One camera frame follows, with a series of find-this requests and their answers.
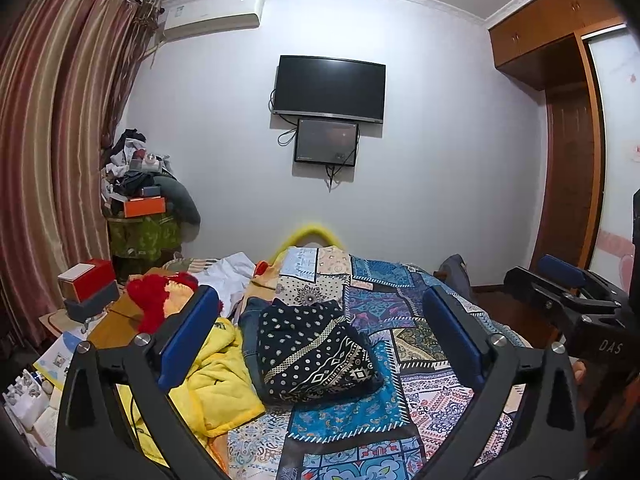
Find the navy patterned hooded jacket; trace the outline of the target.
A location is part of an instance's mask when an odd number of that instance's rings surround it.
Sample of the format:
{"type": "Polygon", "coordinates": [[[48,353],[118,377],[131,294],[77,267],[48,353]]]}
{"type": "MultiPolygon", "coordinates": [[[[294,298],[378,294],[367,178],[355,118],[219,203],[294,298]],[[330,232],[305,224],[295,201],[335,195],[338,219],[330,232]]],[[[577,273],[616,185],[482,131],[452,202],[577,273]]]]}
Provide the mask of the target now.
{"type": "Polygon", "coordinates": [[[253,364],[260,392],[277,404],[359,398],[383,385],[368,336],[335,300],[288,306],[279,299],[257,315],[253,364]]]}

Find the clutter pile of clothes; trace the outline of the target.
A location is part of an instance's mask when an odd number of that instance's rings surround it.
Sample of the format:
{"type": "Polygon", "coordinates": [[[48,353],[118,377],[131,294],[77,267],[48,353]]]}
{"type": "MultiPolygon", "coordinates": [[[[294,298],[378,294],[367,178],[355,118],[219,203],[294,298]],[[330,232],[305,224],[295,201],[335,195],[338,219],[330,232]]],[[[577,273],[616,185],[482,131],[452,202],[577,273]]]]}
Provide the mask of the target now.
{"type": "Polygon", "coordinates": [[[137,129],[126,129],[105,152],[101,169],[101,198],[104,202],[149,196],[146,188],[156,186],[156,177],[174,178],[168,155],[148,149],[146,137],[137,129]]]}

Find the wooden bedside table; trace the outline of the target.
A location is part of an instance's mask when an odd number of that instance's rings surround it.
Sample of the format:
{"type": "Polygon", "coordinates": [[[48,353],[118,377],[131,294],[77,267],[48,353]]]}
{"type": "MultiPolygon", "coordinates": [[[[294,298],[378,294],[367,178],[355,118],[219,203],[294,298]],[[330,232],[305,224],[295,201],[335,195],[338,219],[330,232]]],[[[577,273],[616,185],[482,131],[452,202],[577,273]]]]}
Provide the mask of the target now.
{"type": "MultiPolygon", "coordinates": [[[[169,271],[157,268],[153,268],[145,274],[171,275],[169,271]]],[[[145,274],[130,276],[127,284],[130,280],[145,274]]],[[[138,334],[137,328],[142,320],[142,311],[129,298],[126,286],[120,297],[107,309],[103,320],[88,337],[88,341],[98,349],[126,346],[138,334]]]]}

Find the yellow garment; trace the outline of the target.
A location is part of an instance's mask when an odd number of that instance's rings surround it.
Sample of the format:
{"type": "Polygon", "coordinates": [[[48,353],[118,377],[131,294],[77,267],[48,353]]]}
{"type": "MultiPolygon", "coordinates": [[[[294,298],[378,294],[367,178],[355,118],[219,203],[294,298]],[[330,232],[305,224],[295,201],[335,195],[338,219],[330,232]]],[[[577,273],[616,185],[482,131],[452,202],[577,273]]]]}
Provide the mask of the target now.
{"type": "Polygon", "coordinates": [[[242,334],[217,318],[183,383],[169,399],[208,455],[230,471],[228,433],[265,414],[242,352],[242,334]]]}

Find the blue patchwork bedspread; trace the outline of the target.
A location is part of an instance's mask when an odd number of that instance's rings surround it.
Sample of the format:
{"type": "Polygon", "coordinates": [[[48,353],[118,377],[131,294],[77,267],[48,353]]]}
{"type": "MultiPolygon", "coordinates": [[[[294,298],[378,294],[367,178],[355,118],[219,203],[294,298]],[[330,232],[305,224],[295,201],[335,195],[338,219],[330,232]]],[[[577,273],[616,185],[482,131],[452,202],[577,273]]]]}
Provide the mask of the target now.
{"type": "Polygon", "coordinates": [[[288,249],[271,294],[247,300],[337,301],[368,336],[383,385],[350,400],[265,404],[265,414],[229,434],[231,477],[416,478],[473,396],[422,313],[423,296],[438,284],[416,266],[363,259],[335,246],[288,249]]]}

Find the red plush toy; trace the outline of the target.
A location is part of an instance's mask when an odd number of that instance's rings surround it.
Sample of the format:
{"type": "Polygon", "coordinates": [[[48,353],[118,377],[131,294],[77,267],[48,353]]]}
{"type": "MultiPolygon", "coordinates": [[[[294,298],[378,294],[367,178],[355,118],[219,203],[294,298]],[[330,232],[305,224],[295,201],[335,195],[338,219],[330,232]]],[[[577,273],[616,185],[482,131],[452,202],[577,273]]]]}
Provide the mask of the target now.
{"type": "Polygon", "coordinates": [[[138,333],[163,334],[165,323],[169,323],[172,330],[178,330],[186,320],[182,310],[196,294],[198,286],[198,279],[186,272],[145,274],[130,280],[126,293],[142,311],[138,333]]]}

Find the blue denim garment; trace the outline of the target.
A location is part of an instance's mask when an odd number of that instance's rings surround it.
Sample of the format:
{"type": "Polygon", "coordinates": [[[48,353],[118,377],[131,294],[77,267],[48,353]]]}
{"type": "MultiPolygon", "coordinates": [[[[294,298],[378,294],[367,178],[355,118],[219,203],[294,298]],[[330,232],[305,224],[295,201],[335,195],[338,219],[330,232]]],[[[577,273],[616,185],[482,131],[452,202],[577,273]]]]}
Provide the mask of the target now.
{"type": "Polygon", "coordinates": [[[259,373],[257,361],[257,335],[259,317],[266,307],[270,306],[270,302],[258,297],[250,297],[247,300],[244,312],[239,319],[239,328],[242,333],[242,352],[245,365],[250,373],[250,380],[263,404],[273,404],[274,401],[270,396],[262,376],[259,373]]]}

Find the white garment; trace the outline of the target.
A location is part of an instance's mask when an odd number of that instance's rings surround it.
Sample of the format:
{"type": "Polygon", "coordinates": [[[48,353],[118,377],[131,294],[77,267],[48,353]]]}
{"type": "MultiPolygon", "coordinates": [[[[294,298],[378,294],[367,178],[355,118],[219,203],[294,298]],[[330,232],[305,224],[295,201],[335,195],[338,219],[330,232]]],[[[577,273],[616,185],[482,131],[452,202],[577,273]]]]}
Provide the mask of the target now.
{"type": "Polygon", "coordinates": [[[255,271],[255,263],[236,252],[211,263],[201,272],[193,273],[198,284],[213,287],[222,304],[220,316],[230,318],[236,304],[241,301],[255,271]]]}

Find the orange box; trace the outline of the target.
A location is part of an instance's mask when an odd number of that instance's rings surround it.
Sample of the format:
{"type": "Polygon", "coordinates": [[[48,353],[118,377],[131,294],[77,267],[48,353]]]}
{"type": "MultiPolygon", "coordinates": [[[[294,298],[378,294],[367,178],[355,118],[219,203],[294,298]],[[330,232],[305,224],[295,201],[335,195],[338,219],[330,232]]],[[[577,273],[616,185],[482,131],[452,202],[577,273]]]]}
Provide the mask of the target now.
{"type": "Polygon", "coordinates": [[[163,214],[166,211],[166,200],[162,196],[141,197],[124,203],[124,217],[138,218],[163,214]]]}

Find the grey green pillow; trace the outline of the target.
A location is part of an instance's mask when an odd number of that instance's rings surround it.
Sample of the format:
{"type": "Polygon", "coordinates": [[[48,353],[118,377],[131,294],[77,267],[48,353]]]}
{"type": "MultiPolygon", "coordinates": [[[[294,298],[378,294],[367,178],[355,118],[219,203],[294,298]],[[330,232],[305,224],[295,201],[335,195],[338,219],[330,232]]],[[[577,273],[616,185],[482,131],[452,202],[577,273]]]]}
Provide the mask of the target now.
{"type": "Polygon", "coordinates": [[[153,183],[160,188],[160,196],[168,203],[170,211],[183,223],[190,226],[201,224],[198,207],[186,187],[173,177],[157,174],[153,183]]]}

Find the wooden overhead cabinet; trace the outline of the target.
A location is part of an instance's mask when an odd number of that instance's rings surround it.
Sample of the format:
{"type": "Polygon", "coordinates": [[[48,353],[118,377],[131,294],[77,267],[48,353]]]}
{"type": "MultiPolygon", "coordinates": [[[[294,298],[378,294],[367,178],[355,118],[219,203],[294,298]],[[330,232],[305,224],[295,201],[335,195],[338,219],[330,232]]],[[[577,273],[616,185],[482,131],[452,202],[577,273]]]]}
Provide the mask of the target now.
{"type": "Polygon", "coordinates": [[[580,36],[622,23],[612,0],[533,0],[489,29],[496,69],[538,91],[581,84],[580,36]]]}

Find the yellow bed headboard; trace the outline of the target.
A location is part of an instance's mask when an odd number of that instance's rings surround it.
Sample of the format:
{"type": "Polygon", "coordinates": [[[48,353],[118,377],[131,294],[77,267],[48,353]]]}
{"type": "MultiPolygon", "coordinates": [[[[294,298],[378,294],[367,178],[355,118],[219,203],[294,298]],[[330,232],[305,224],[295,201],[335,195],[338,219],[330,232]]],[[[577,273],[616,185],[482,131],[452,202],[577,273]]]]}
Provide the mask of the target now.
{"type": "Polygon", "coordinates": [[[344,248],[344,244],[331,230],[322,226],[320,223],[308,223],[294,231],[273,253],[269,258],[269,262],[274,263],[281,252],[284,252],[291,246],[296,246],[304,240],[320,240],[320,242],[328,246],[336,246],[341,249],[344,248]]]}

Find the white air conditioner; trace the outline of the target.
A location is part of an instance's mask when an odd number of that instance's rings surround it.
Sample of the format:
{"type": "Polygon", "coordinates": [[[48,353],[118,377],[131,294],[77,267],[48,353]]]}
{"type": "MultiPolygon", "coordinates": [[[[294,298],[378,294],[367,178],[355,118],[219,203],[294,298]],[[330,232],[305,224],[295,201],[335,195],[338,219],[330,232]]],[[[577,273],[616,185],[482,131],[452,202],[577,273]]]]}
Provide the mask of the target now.
{"type": "Polygon", "coordinates": [[[160,42],[254,29],[262,21],[265,0],[167,0],[160,42]]]}

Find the small black wall monitor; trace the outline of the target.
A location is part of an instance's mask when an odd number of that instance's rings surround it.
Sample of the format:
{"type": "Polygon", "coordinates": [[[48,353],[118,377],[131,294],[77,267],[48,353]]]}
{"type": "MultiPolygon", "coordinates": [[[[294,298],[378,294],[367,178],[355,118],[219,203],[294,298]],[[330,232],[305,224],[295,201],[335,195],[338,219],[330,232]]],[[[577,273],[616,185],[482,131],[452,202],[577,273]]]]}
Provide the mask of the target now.
{"type": "Polygon", "coordinates": [[[299,118],[294,162],[323,166],[356,165],[359,128],[354,122],[299,118]]]}

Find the large black wall television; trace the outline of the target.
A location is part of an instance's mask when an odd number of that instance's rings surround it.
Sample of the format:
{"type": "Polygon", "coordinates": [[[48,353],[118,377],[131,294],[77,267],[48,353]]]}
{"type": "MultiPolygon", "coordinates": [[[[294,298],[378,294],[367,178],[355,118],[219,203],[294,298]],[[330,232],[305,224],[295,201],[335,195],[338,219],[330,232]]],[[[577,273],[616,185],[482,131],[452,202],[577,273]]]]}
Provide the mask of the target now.
{"type": "Polygon", "coordinates": [[[382,124],[386,66],[281,55],[272,97],[276,114],[345,118],[382,124]]]}

